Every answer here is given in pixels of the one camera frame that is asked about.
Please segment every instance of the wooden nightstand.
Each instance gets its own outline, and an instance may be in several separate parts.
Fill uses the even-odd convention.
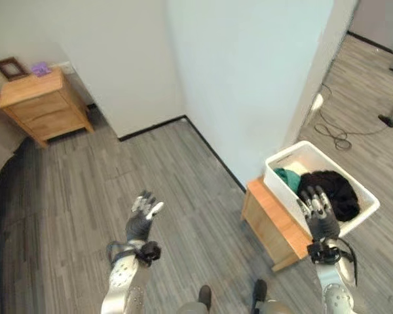
[[[0,93],[0,109],[42,147],[47,146],[47,139],[77,129],[93,132],[86,104],[59,68],[43,77],[30,75],[6,83]]]
[[[252,227],[274,261],[273,271],[281,270],[307,256],[310,236],[263,184],[262,177],[248,183],[242,220]]]

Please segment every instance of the black shoe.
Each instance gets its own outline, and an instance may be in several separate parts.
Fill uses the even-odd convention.
[[[207,285],[204,285],[199,290],[198,302],[205,304],[207,310],[209,311],[211,308],[211,288]]]
[[[258,309],[256,311],[256,303],[265,302],[265,298],[267,297],[267,290],[267,283],[262,279],[258,279],[255,283],[255,288],[253,289],[253,303],[251,313],[259,313]]]

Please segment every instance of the white wall outlet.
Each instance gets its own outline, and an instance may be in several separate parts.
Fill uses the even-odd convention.
[[[64,74],[75,73],[74,67],[71,65],[70,61],[57,63],[55,66],[59,67]]]

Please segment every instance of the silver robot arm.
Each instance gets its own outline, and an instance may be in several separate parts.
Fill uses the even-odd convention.
[[[326,314],[355,314],[351,290],[356,286],[356,256],[344,240],[339,239],[340,227],[324,191],[309,186],[299,201],[313,244],[307,247],[322,286]]]
[[[164,205],[162,202],[154,205],[155,198],[150,197],[150,192],[143,191],[135,200],[131,209],[134,216],[126,224],[126,243],[114,241],[107,246],[112,271],[101,314],[138,314],[143,311],[149,267],[161,253],[156,242],[147,240],[151,223]]]

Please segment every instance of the wooden drawer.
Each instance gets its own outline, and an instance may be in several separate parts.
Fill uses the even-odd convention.
[[[41,139],[50,139],[84,126],[84,122],[71,110],[63,109],[38,116],[26,126]]]
[[[292,255],[292,248],[257,200],[249,194],[246,201],[247,209],[244,218],[252,227],[252,230],[260,242],[262,242],[272,260],[278,263],[285,257]]]
[[[69,105],[64,101],[59,92],[25,100],[10,107],[11,111],[19,120],[26,124],[41,116],[68,108]]]

